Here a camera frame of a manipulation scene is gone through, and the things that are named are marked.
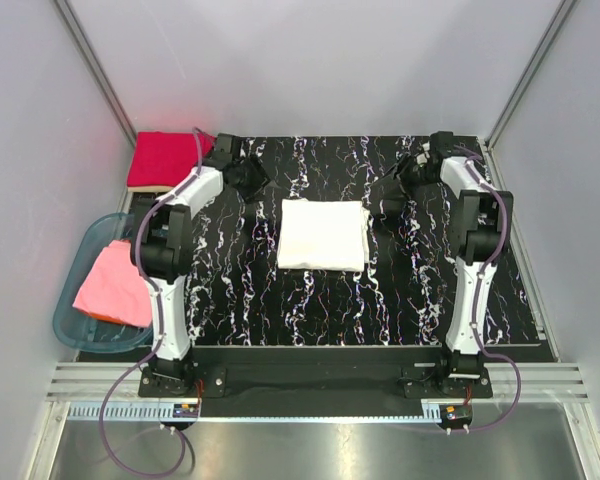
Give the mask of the white t shirt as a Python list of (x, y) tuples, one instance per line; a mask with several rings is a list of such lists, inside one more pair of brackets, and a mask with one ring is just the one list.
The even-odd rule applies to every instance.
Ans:
[(277, 266), (360, 273), (369, 262), (368, 222), (360, 201), (285, 199)]

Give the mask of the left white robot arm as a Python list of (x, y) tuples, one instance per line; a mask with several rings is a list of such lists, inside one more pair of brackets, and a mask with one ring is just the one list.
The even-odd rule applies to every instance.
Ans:
[(193, 131), (198, 160), (166, 193), (137, 204), (131, 262), (149, 292), (153, 343), (143, 374), (176, 396), (195, 386), (192, 341), (186, 327), (184, 289), (193, 266), (193, 220), (224, 189), (245, 203), (260, 199), (271, 179), (255, 155), (242, 151), (244, 139), (220, 133), (209, 153), (202, 152), (202, 131)]

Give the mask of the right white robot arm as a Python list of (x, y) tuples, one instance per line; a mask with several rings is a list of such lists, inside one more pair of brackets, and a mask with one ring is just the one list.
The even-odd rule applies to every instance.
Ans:
[(451, 131), (437, 131), (415, 152), (405, 153), (370, 187), (372, 202), (405, 198), (417, 187), (444, 184), (456, 198), (448, 237), (457, 268), (453, 315), (430, 379), (456, 396), (484, 372), (484, 322), (489, 292), (510, 245), (514, 198), (498, 190), (475, 167), (480, 155), (460, 145)]

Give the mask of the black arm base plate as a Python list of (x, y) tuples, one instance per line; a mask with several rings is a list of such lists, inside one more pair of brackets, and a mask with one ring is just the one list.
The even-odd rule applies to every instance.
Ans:
[(289, 410), (301, 404), (322, 413), (396, 413), (419, 400), (488, 399), (487, 371), (478, 382), (439, 386), (430, 379), (439, 347), (195, 347), (194, 382), (176, 384), (141, 374), (149, 398), (201, 398), (214, 405)]

